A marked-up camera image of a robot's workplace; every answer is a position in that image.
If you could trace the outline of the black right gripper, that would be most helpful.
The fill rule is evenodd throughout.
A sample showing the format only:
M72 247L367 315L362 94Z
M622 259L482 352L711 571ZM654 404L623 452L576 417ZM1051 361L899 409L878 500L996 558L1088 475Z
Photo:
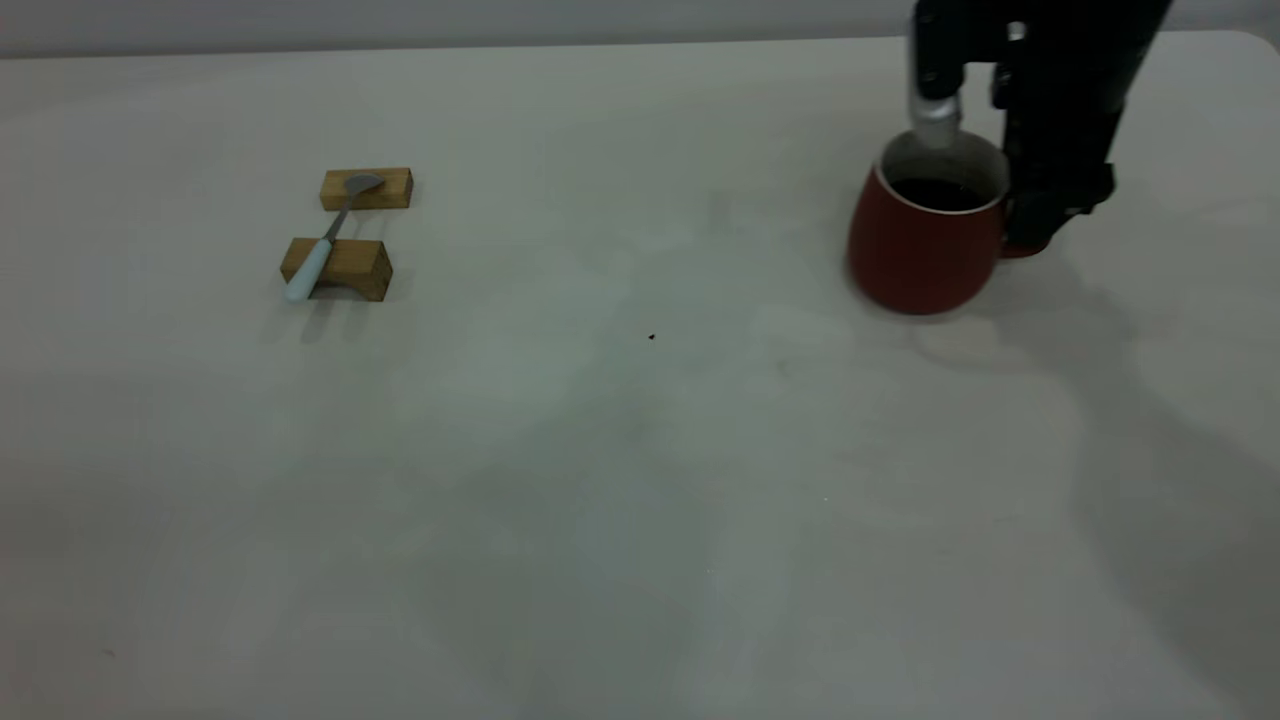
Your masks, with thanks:
M1005 249L1046 249L1115 191L1111 146L1169 1L1016 1L1007 55ZM1060 199L1056 170L1060 169Z

